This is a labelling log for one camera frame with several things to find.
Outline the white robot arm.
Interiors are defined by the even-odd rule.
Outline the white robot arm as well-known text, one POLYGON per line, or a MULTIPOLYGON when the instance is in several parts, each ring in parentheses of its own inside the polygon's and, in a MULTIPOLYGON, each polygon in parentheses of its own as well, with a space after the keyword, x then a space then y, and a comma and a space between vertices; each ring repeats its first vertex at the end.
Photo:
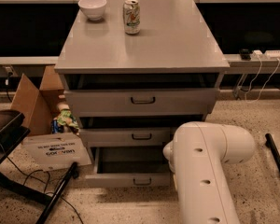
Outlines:
POLYGON ((175 174, 182 224, 240 224, 222 165, 251 159, 256 144, 238 126, 188 122, 163 155, 175 174))

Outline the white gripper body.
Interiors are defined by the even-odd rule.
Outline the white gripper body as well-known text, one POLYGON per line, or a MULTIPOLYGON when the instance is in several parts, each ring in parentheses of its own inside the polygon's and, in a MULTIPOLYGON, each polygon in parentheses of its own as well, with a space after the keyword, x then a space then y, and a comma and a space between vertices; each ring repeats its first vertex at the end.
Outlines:
POLYGON ((174 165, 174 146, 173 142, 169 142, 164 146, 162 150, 163 156, 168 161, 169 169, 173 174, 174 186, 177 189, 176 178, 175 178, 175 165, 174 165))

